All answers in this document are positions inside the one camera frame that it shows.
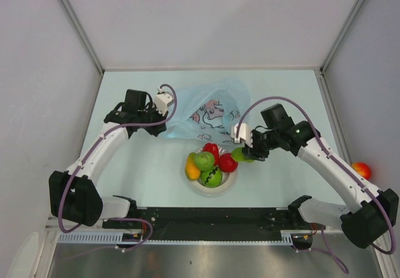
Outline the green fake starfruit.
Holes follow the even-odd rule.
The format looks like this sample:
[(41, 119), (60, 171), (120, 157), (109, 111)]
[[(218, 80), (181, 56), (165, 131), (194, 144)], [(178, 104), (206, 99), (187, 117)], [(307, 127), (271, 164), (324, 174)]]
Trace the green fake starfruit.
[(231, 158), (240, 163), (240, 162), (247, 162), (247, 163), (252, 163), (254, 162), (254, 159), (250, 159), (249, 157), (246, 157), (244, 155), (243, 151), (243, 147), (237, 147), (235, 148), (232, 152), (231, 152)]

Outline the red fake apple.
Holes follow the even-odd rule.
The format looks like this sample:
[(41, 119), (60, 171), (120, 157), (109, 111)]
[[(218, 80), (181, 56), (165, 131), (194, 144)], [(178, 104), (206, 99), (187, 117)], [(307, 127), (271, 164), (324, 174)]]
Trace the red fake apple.
[(238, 168), (238, 162), (236, 162), (231, 153), (224, 153), (219, 157), (218, 167), (222, 172), (232, 173)]

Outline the light blue plastic bag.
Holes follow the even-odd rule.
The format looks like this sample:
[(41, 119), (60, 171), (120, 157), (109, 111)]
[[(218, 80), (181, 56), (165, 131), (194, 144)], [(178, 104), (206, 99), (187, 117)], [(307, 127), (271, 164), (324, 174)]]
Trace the light blue plastic bag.
[(237, 79), (176, 90), (177, 108), (160, 134), (165, 139), (195, 139), (233, 145), (231, 128), (250, 106), (248, 88)]

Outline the red fake bell pepper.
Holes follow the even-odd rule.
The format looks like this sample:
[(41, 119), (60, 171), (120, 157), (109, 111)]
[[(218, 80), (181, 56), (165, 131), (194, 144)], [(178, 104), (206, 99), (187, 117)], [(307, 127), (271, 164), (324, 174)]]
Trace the red fake bell pepper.
[(204, 145), (203, 152), (210, 152), (214, 156), (214, 165), (216, 166), (219, 162), (219, 148), (216, 144), (207, 143)]

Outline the green fake custard apple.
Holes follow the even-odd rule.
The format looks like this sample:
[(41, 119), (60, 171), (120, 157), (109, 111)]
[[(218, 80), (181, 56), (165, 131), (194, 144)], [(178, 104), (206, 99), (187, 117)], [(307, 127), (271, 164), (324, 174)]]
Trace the green fake custard apple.
[(194, 156), (194, 163), (200, 171), (208, 171), (214, 167), (215, 157), (211, 152), (203, 151)]

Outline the green fake watermelon ball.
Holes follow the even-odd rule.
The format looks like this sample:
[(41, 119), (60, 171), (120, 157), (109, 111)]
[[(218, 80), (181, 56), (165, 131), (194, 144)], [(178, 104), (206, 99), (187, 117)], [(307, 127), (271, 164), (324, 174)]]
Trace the green fake watermelon ball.
[(201, 184), (208, 188), (214, 188), (221, 184), (223, 179), (223, 173), (218, 168), (218, 166), (213, 167), (208, 171), (204, 171), (201, 173), (200, 181)]

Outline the yellow green fake mango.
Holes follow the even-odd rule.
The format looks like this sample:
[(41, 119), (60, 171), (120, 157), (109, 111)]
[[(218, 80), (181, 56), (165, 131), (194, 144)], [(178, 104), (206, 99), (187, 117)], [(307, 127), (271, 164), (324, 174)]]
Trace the yellow green fake mango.
[(198, 167), (194, 162), (195, 156), (196, 156), (195, 152), (190, 153), (186, 159), (186, 164), (185, 164), (185, 175), (191, 181), (195, 181), (199, 179), (199, 177), (201, 176), (201, 171), (198, 169)]

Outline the red fake tomato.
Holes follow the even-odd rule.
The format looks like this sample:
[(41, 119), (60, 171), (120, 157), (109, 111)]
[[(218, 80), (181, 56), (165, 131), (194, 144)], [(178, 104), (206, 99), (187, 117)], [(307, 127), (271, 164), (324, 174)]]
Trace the red fake tomato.
[(372, 172), (370, 167), (363, 162), (355, 162), (351, 165), (351, 167), (364, 179), (370, 180)]

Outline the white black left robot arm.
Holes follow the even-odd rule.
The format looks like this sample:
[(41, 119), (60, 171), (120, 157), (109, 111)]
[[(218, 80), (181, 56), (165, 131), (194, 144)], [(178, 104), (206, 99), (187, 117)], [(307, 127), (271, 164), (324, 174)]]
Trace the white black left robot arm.
[(104, 118), (104, 124), (90, 148), (65, 171), (54, 171), (49, 177), (51, 214), (57, 217), (63, 233), (71, 233), (80, 226), (91, 227), (97, 221), (118, 221), (130, 228), (137, 223), (138, 212), (134, 201), (113, 195), (101, 197), (96, 188), (98, 180), (117, 151), (140, 129), (157, 137), (166, 131), (166, 123), (177, 106), (173, 88), (165, 91), (161, 85), (155, 96), (146, 91), (129, 89)]

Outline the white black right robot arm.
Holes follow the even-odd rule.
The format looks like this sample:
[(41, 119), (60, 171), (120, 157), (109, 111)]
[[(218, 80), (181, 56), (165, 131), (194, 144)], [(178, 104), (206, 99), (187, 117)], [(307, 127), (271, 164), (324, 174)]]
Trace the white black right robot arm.
[(369, 182), (346, 164), (321, 137), (310, 119), (294, 123), (281, 104), (261, 111), (266, 131), (250, 129), (243, 120), (232, 127), (236, 143), (249, 160), (264, 161), (273, 149), (283, 149), (311, 166), (340, 196), (344, 205), (319, 201), (311, 196), (295, 200), (288, 221), (296, 229), (310, 222), (344, 233), (355, 246), (365, 249), (388, 232), (394, 234), (399, 196)]

